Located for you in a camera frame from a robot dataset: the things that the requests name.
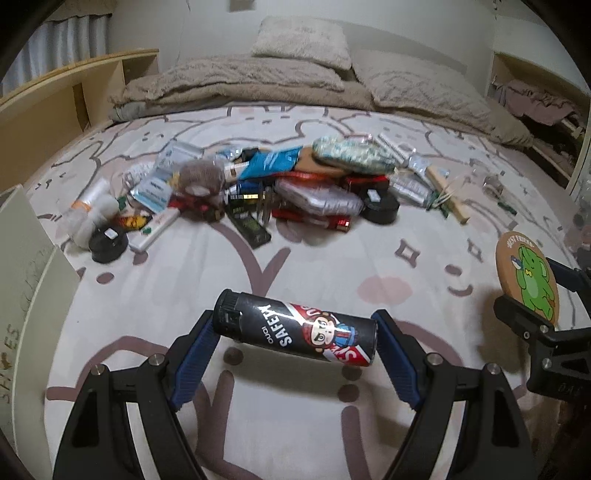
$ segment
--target pile of items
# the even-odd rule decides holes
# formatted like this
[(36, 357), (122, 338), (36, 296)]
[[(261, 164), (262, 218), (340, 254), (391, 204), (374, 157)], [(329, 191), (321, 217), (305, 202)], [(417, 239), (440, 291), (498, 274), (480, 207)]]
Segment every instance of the pile of items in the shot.
[[(72, 241), (107, 263), (127, 246), (144, 252), (183, 212), (206, 222), (227, 214), (252, 248), (271, 240), (271, 217), (347, 232), (357, 216), (386, 225), (404, 198), (417, 206), (468, 216), (453, 196), (449, 172), (384, 134), (323, 137), (282, 151), (204, 149), (170, 141), (152, 165), (123, 175), (127, 195), (115, 199), (96, 183), (64, 214)], [(128, 205), (139, 215), (126, 216)]]

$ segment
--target black lighter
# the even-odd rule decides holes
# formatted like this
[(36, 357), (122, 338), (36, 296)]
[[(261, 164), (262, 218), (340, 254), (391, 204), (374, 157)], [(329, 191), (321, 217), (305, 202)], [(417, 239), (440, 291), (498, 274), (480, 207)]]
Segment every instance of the black lighter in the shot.
[(367, 367), (374, 359), (373, 319), (224, 290), (213, 311), (219, 335), (278, 352)]

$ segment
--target blue gripper pad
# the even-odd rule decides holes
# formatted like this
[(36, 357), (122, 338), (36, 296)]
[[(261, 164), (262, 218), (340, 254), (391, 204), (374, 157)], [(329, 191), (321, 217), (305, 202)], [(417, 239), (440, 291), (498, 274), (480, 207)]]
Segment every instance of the blue gripper pad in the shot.
[(177, 369), (174, 392), (170, 398), (176, 411), (193, 399), (219, 339), (220, 336), (213, 331), (210, 318), (192, 344), (183, 363)]
[(400, 400), (416, 410), (423, 400), (418, 392), (417, 373), (385, 320), (377, 312), (371, 318), (378, 321), (378, 353), (394, 390)]

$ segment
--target green cartoon character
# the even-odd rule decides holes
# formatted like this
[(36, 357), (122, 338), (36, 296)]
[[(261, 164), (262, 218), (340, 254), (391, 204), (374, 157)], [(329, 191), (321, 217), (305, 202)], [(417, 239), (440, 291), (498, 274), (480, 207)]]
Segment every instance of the green cartoon character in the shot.
[(554, 292), (548, 283), (548, 270), (544, 260), (525, 246), (519, 248), (519, 258), (511, 256), (521, 287), (523, 305), (530, 310), (541, 310), (548, 321), (554, 315)]

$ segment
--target wooden stick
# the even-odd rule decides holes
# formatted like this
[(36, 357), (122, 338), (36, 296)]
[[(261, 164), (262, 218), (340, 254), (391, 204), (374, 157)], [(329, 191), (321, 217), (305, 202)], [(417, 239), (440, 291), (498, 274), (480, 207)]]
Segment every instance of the wooden stick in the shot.
[[(447, 179), (437, 171), (436, 167), (433, 165), (428, 166), (426, 174), (427, 178), (431, 180), (439, 193), (443, 192), (447, 188)], [(452, 196), (445, 202), (445, 204), (449, 207), (454, 217), (456, 217), (462, 225), (465, 225), (468, 222), (470, 216), (466, 213), (466, 209), (457, 197)]]

